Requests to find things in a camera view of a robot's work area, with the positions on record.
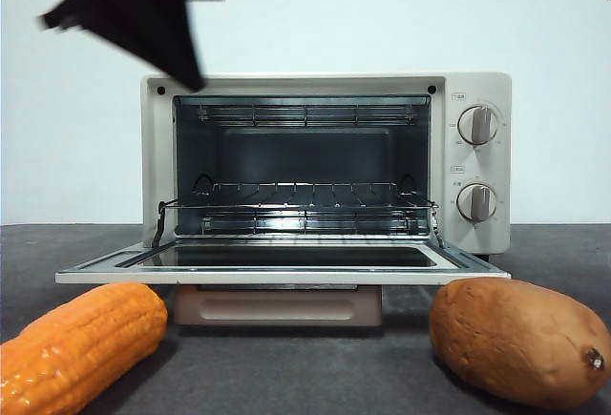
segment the gray countertop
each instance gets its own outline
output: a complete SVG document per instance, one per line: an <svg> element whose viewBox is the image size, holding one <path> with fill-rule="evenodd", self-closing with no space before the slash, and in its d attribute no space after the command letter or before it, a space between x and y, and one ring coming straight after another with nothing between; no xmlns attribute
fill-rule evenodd
<svg viewBox="0 0 611 415"><path fill-rule="evenodd" d="M139 241L137 225L23 225L2 232L2 342L91 285L56 270ZM611 224L515 225L491 263L558 290L611 325ZM169 287L157 287L172 310ZM158 351L83 414L544 413L471 389L432 356L434 287L384 291L385 324L343 329L201 329L168 325ZM611 413L611 384L566 413Z"/></svg>

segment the open oven door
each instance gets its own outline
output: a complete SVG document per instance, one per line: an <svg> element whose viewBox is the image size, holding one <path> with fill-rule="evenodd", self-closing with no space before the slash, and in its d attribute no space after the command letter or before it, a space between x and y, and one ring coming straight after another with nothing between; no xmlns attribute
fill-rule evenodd
<svg viewBox="0 0 611 415"><path fill-rule="evenodd" d="M442 285L510 275L436 239L262 235L141 243L55 275L59 283L195 285Z"/></svg>

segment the toaster oven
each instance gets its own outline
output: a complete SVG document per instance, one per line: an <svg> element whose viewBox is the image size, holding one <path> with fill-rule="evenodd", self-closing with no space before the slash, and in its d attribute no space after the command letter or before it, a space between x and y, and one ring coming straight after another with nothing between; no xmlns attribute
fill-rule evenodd
<svg viewBox="0 0 611 415"><path fill-rule="evenodd" d="M141 102L142 243L57 282L175 284L179 323L373 325L383 285L509 277L506 74L149 76Z"/></svg>

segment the knob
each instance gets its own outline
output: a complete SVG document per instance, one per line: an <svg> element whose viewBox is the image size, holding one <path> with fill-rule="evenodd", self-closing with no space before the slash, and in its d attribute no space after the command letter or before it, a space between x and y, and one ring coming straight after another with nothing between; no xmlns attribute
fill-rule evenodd
<svg viewBox="0 0 611 415"><path fill-rule="evenodd" d="M495 213L496 195L485 184L470 184L458 193L456 205L464 218L473 222L481 222Z"/></svg>
<svg viewBox="0 0 611 415"><path fill-rule="evenodd" d="M488 143L496 135L495 114L488 105L473 105L458 118L458 131L467 143Z"/></svg>

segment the corn cob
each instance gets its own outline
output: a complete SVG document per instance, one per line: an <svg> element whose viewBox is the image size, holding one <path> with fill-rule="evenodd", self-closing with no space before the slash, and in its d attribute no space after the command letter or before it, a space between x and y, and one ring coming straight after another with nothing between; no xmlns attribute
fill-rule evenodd
<svg viewBox="0 0 611 415"><path fill-rule="evenodd" d="M77 413L153 353L167 310L148 286L99 286L0 346L3 415Z"/></svg>

